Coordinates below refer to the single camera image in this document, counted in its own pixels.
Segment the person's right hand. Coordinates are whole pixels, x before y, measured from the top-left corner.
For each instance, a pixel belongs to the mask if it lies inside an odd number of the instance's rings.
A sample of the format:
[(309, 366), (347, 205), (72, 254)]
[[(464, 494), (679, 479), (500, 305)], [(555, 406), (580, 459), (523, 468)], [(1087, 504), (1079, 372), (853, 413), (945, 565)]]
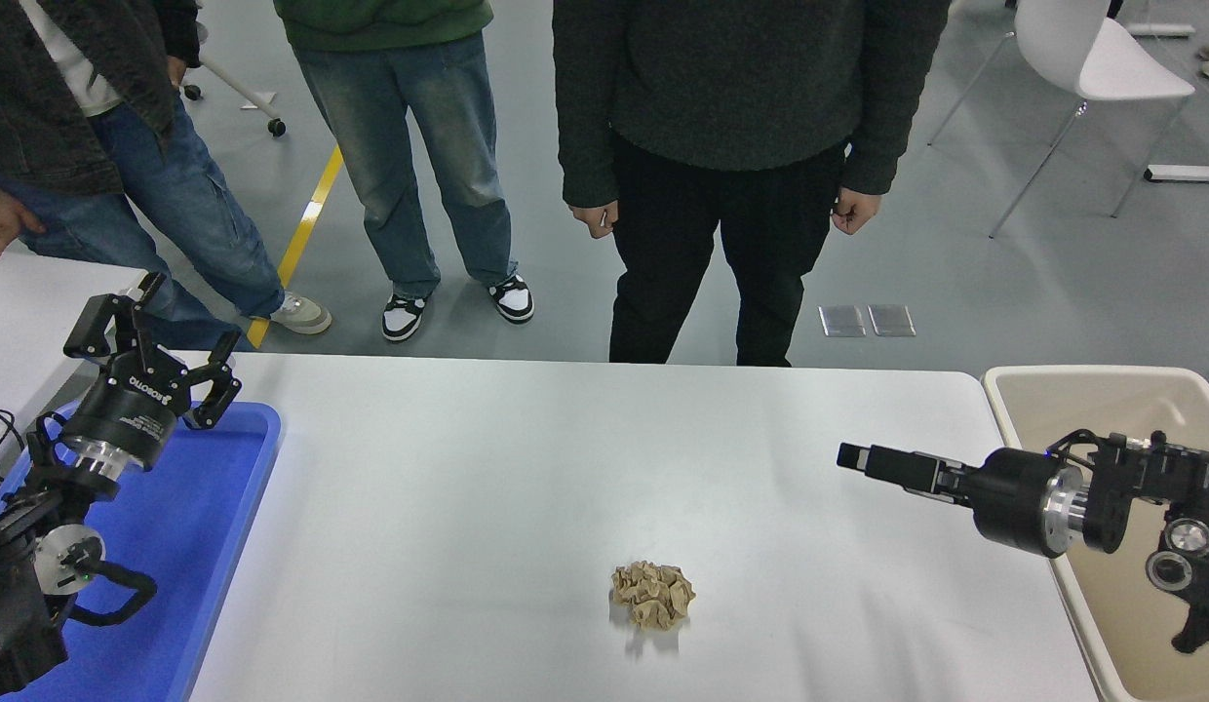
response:
[(0, 257), (21, 234), (44, 234), (46, 226), (37, 214), (0, 188)]
[(613, 234), (619, 215), (618, 201), (604, 205), (568, 205), (569, 214), (588, 226), (592, 240), (604, 239)]

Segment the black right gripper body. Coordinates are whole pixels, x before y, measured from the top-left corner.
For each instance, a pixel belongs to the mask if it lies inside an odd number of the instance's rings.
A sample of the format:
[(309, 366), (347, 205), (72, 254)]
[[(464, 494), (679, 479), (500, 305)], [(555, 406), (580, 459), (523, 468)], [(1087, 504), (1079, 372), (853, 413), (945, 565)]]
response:
[(1045, 530), (1045, 501), (1060, 465), (1042, 453), (999, 448), (973, 474), (974, 527), (993, 543), (1058, 557)]

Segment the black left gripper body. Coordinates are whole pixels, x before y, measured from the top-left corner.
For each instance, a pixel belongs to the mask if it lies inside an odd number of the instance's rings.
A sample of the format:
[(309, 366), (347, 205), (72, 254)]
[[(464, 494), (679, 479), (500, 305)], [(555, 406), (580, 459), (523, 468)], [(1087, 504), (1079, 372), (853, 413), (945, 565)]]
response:
[(149, 471), (187, 408), (185, 375), (186, 365), (164, 350), (146, 360), (137, 350), (112, 356), (62, 427), (62, 443), (79, 454), (91, 446), (121, 449), (125, 462)]

